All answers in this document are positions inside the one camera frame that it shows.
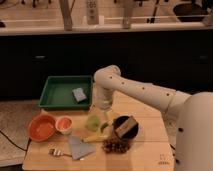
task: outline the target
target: small orange bowl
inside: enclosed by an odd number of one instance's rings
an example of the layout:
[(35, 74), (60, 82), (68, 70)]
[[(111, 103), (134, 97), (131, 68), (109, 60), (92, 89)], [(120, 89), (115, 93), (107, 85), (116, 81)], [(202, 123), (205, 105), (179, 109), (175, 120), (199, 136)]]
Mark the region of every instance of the small orange bowl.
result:
[(55, 132), (55, 118), (51, 115), (40, 114), (32, 119), (28, 125), (31, 140), (41, 142), (50, 138)]
[(57, 119), (55, 124), (56, 130), (62, 134), (69, 134), (72, 129), (72, 120), (69, 116), (61, 116)]

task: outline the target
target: sponge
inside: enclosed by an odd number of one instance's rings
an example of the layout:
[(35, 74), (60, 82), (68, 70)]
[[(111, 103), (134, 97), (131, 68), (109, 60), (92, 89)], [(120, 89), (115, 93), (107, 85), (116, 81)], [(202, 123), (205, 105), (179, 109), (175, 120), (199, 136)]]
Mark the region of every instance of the sponge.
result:
[(76, 88), (72, 90), (75, 100), (79, 103), (87, 98), (82, 88)]

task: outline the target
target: green tray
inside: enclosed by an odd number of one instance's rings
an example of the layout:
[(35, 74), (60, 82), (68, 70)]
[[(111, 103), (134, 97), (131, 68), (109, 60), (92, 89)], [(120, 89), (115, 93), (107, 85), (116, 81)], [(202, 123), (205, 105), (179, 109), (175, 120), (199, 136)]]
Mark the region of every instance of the green tray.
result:
[[(39, 107), (45, 110), (87, 110), (92, 104), (91, 76), (49, 76), (41, 94)], [(77, 102), (72, 90), (81, 87), (87, 99)]]

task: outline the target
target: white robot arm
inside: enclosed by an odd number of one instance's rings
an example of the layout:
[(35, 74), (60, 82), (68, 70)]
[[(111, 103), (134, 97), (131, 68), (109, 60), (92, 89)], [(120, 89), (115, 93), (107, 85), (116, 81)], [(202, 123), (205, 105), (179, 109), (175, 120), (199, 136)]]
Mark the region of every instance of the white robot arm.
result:
[(213, 136), (209, 134), (213, 130), (213, 93), (190, 95), (120, 75), (120, 69), (115, 65), (96, 71), (97, 106), (109, 108), (113, 103), (113, 92), (117, 90), (163, 114), (179, 117), (174, 170), (213, 170)]

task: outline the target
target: black chair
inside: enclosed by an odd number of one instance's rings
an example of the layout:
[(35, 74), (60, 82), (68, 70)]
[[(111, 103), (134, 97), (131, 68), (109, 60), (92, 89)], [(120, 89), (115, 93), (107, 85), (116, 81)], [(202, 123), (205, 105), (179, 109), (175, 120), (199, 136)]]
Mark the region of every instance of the black chair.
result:
[(181, 22), (199, 22), (208, 14), (205, 9), (196, 4), (196, 0), (178, 4), (173, 8), (173, 11)]

